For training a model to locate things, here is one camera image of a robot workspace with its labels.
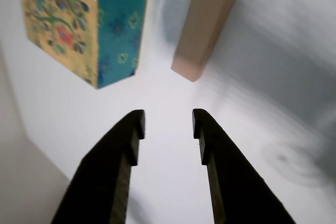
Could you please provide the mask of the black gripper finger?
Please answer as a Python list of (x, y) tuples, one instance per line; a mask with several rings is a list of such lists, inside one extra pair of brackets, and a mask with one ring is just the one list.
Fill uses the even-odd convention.
[(281, 201), (204, 109), (193, 109), (193, 135), (207, 167), (215, 223), (293, 223)]
[(131, 168), (144, 135), (144, 110), (113, 126), (82, 159), (52, 223), (125, 223)]

